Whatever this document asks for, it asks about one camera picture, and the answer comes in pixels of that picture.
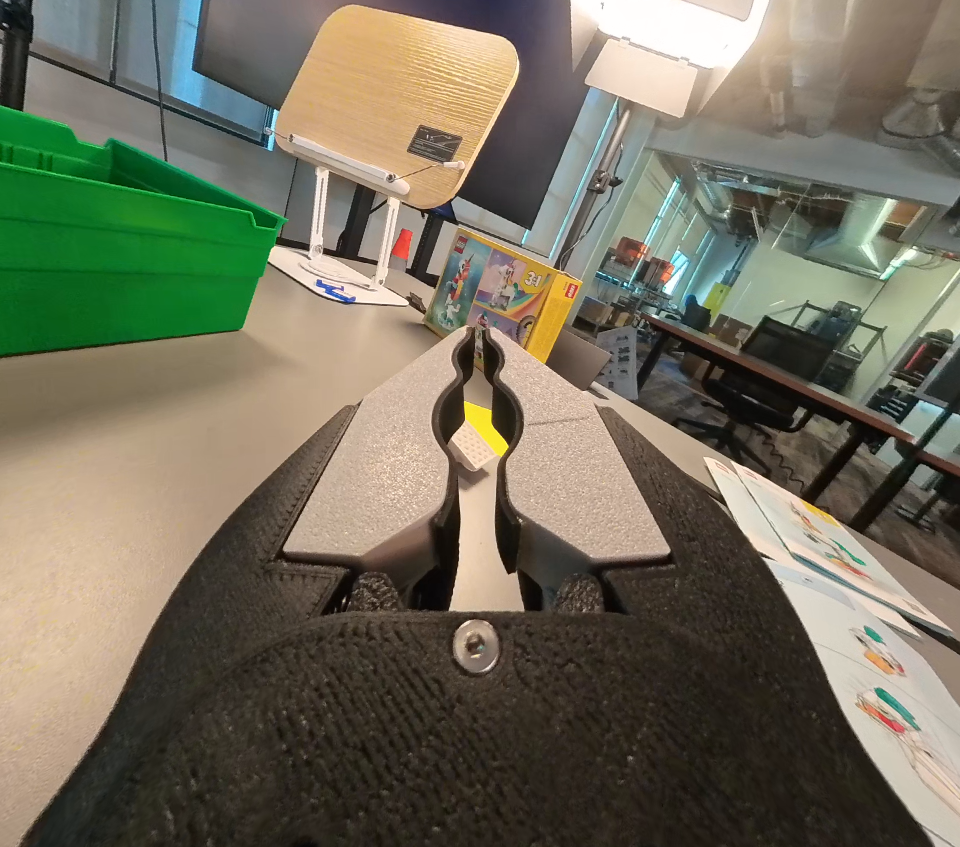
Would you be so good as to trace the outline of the metal exhaust hood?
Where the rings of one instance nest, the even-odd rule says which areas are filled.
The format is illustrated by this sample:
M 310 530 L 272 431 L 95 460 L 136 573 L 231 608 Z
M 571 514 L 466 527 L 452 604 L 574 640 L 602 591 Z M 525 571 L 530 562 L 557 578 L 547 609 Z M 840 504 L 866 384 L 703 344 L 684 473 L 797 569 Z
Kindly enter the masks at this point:
M 932 208 L 866 193 L 846 204 L 836 228 L 812 236 L 802 257 L 856 276 L 887 281 L 905 263 L 911 248 L 905 238 Z

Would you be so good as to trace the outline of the green plastic bin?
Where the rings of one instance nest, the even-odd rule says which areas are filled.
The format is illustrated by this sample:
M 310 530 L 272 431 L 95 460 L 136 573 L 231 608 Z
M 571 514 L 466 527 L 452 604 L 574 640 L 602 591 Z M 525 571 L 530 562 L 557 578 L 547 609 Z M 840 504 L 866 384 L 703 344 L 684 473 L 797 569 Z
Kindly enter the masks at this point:
M 1 354 L 244 327 L 285 219 L 114 138 L 1 109 Z

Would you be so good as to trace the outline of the white lego plate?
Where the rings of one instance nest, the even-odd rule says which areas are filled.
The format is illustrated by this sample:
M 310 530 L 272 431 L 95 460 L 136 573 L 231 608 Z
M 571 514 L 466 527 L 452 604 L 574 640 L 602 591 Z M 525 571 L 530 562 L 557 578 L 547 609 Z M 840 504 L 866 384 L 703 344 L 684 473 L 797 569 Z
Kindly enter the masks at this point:
M 470 421 L 464 421 L 447 443 L 451 457 L 469 473 L 481 471 L 498 453 Z

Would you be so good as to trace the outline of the spiral duct elbow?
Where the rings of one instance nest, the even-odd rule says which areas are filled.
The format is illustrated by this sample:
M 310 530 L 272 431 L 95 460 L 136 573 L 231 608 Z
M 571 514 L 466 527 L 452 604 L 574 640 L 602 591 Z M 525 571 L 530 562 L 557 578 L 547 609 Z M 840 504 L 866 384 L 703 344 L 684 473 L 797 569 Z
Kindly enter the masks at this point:
M 882 115 L 877 141 L 918 150 L 959 175 L 958 100 L 949 91 L 912 86 Z

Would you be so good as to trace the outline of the long brown table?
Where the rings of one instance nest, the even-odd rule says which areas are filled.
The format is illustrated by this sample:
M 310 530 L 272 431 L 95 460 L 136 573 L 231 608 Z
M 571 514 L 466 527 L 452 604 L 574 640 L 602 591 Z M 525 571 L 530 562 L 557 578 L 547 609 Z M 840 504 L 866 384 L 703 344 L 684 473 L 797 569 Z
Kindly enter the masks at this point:
M 654 332 L 651 349 L 637 373 L 637 388 L 642 389 L 650 378 L 666 349 L 669 339 L 689 345 L 693 352 L 711 365 L 735 376 L 748 378 L 752 383 L 796 401 L 796 408 L 810 416 L 819 416 L 836 423 L 849 423 L 850 433 L 844 445 L 838 448 L 816 477 L 803 490 L 801 497 L 817 502 L 839 473 L 864 443 L 867 433 L 882 433 L 906 445 L 907 457 L 919 460 L 924 448 L 922 441 L 901 429 L 887 416 L 861 406 L 847 397 L 815 384 L 813 381 L 788 373 L 781 366 L 758 359 L 742 349 L 736 349 L 714 337 L 682 325 L 679 321 L 642 312 L 639 319 Z
M 920 466 L 930 468 L 935 475 L 935 483 L 929 491 L 924 503 L 915 510 L 905 506 L 897 506 L 896 515 L 914 528 L 935 533 L 935 524 L 930 519 L 930 512 L 939 502 L 945 502 L 958 508 L 959 505 L 959 457 L 958 450 L 952 453 L 942 453 L 930 449 L 928 445 L 920 443 L 906 445 L 898 449 L 901 459 L 880 481 L 876 489 L 868 496 L 864 504 L 857 510 L 848 523 L 848 528 L 858 533 L 864 533 L 870 525 L 890 505 L 910 481 L 911 476 Z

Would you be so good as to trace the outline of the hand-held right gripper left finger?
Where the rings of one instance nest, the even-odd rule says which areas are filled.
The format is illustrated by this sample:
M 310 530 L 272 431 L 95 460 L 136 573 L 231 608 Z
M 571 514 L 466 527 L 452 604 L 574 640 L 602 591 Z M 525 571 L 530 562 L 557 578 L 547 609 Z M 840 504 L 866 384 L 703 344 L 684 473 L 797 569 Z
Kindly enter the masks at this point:
M 474 330 L 454 330 L 366 395 L 348 420 L 282 553 L 380 573 L 401 593 L 451 593 L 459 562 L 459 473 Z

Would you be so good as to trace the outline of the closed booklet with unicorn cover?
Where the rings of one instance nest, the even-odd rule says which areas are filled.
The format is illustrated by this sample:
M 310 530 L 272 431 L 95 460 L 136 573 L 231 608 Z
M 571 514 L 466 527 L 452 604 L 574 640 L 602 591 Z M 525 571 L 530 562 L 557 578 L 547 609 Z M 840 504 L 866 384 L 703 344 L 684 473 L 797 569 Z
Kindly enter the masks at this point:
M 918 601 L 834 517 L 753 470 L 722 461 L 738 476 L 786 550 L 816 572 L 857 590 L 913 625 L 956 639 L 954 631 Z

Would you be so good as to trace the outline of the dark grey folder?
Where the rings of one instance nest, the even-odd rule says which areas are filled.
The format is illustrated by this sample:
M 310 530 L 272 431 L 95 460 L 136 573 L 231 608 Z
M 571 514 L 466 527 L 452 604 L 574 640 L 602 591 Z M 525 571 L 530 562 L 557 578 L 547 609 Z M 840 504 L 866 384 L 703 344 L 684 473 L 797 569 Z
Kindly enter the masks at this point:
M 563 327 L 545 365 L 570 385 L 587 391 L 611 361 L 611 354 L 590 339 Z

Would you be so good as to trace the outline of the closed plain instruction booklet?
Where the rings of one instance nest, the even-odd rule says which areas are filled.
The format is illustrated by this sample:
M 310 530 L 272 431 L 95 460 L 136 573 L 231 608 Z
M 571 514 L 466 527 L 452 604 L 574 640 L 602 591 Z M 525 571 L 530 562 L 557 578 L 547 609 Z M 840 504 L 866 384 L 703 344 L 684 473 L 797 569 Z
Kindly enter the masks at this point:
M 704 459 L 704 464 L 738 529 L 762 556 L 774 563 L 785 565 L 805 582 L 816 581 L 821 583 L 828 595 L 835 598 L 843 597 L 851 603 L 858 604 L 898 633 L 905 634 L 917 641 L 921 639 L 919 629 L 888 606 L 826 576 L 822 571 L 810 569 L 794 558 L 786 549 L 774 528 L 763 517 L 760 507 L 753 500 L 733 469 L 712 458 Z

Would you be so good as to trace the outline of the yellow lego box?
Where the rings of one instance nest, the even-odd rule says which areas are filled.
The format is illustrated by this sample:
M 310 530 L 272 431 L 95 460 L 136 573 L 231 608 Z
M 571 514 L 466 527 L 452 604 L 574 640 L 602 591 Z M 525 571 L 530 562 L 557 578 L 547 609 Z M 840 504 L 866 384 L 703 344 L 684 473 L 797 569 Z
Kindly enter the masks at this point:
M 548 361 L 582 281 L 514 246 L 456 230 L 424 325 L 446 337 L 462 327 L 497 329 L 542 363 Z

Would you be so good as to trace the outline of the yellow paper sheet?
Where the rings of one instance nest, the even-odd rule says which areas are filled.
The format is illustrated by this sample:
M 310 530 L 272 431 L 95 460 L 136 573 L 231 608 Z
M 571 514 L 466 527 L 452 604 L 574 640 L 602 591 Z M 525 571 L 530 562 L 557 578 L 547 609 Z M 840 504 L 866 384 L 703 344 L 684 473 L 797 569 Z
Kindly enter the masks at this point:
M 466 400 L 463 404 L 464 420 L 474 429 L 486 446 L 498 457 L 508 450 L 508 443 L 493 423 L 492 410 Z

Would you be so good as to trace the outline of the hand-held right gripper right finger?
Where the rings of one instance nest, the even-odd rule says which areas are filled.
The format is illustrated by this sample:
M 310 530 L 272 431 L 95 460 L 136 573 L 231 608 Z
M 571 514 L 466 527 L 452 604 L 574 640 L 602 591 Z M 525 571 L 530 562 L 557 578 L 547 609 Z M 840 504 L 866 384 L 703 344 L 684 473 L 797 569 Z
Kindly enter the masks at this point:
M 495 534 L 522 593 L 573 576 L 660 567 L 671 551 L 597 400 L 501 330 L 484 328 L 497 467 Z

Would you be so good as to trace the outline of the wooden book stand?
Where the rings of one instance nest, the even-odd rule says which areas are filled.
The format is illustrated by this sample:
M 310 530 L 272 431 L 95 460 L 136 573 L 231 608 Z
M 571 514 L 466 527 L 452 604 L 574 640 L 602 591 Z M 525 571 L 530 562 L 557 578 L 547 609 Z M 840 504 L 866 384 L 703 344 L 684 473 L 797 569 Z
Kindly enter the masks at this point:
M 517 50 L 495 34 L 360 5 L 331 13 L 272 132 L 276 148 L 315 170 L 308 247 L 273 247 L 269 264 L 325 300 L 316 278 L 344 285 L 356 305 L 406 307 L 386 286 L 400 207 L 426 212 L 454 198 L 519 72 Z M 386 198 L 372 277 L 325 255 L 332 176 Z

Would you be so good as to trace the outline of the black office chair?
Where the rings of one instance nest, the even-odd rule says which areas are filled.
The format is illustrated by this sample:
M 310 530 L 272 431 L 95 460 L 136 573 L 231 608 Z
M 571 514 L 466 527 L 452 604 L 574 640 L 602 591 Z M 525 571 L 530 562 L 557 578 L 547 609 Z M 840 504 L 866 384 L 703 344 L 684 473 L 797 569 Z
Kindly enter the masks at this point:
M 833 349 L 823 338 L 786 325 L 768 316 L 753 330 L 741 352 L 762 361 L 803 382 L 813 381 L 829 359 Z M 750 445 L 738 436 L 739 428 L 756 433 L 767 429 L 780 433 L 797 433 L 812 417 L 797 394 L 782 391 L 773 381 L 743 370 L 727 368 L 717 378 L 705 376 L 702 390 L 714 401 L 714 407 L 726 415 L 723 425 L 678 417 L 675 428 L 689 427 L 697 431 L 695 438 L 712 439 L 716 449 L 725 451 L 738 463 L 750 459 L 767 477 L 770 467 Z

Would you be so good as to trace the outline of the printed paper sheet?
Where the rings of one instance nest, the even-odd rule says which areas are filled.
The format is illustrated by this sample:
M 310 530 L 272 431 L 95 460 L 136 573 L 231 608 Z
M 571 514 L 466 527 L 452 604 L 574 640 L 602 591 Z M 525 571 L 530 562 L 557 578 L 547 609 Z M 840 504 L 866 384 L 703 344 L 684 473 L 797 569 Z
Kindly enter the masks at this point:
M 601 331 L 595 345 L 609 354 L 597 383 L 625 400 L 635 401 L 639 396 L 638 329 L 624 325 Z

